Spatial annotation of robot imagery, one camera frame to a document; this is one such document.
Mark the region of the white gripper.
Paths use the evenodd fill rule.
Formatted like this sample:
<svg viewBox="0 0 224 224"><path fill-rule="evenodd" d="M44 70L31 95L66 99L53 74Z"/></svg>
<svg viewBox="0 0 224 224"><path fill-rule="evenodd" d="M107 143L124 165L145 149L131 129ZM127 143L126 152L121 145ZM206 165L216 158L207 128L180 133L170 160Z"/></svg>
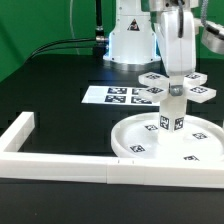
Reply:
<svg viewBox="0 0 224 224"><path fill-rule="evenodd" d="M182 37L178 36L179 27L178 8L160 13L155 23L160 54L169 77L169 93L173 97L183 95L184 76L192 74L196 67L195 27L190 10L183 12Z"/></svg>

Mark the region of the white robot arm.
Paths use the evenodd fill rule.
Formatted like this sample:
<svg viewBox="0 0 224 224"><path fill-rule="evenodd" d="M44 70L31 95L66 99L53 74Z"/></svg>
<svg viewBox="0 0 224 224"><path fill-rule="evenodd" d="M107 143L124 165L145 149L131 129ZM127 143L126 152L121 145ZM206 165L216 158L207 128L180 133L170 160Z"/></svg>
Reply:
<svg viewBox="0 0 224 224"><path fill-rule="evenodd" d="M207 19L209 0L116 0L116 24L104 61L124 70L144 70L161 61L167 77L156 85L171 96L184 92L184 77L196 67L195 35L224 54L224 27Z"/></svg>

